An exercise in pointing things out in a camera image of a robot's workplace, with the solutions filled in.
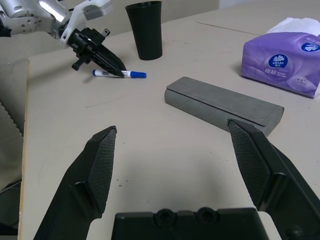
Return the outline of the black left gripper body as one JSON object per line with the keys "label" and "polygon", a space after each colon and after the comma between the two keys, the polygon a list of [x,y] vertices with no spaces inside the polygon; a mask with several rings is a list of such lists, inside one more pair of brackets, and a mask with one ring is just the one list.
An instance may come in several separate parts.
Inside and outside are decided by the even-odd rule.
{"label": "black left gripper body", "polygon": [[101,34],[95,29],[85,28],[82,31],[75,29],[70,36],[70,47],[76,53],[78,60],[72,65],[75,71],[78,71],[82,64],[93,62],[89,60],[87,51],[98,52],[99,47],[103,45],[106,36],[110,34]]}

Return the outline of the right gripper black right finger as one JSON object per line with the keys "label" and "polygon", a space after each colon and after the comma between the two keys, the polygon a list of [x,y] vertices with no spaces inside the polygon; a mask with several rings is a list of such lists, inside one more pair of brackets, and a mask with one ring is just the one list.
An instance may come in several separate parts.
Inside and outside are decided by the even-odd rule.
{"label": "right gripper black right finger", "polygon": [[294,164],[254,125],[230,119],[227,126],[256,209],[270,215],[283,240],[318,240],[320,200]]}

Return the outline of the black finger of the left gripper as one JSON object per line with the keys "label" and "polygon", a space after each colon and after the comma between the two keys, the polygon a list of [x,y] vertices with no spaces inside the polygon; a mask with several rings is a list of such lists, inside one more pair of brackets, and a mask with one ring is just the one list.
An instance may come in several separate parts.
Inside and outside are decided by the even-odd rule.
{"label": "black finger of the left gripper", "polygon": [[103,45],[98,48],[98,56],[100,61],[99,66],[102,67],[104,70],[127,70],[121,59]]}
{"label": "black finger of the left gripper", "polygon": [[88,59],[96,63],[104,71],[117,77],[123,77],[124,63],[113,52],[107,51],[87,51]]}

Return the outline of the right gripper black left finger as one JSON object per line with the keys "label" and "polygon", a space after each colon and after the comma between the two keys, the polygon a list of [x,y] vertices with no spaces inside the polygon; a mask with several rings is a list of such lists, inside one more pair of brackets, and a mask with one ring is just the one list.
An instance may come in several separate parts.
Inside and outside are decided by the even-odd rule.
{"label": "right gripper black left finger", "polygon": [[92,136],[65,172],[34,236],[36,240],[85,240],[105,212],[111,186],[117,128]]}

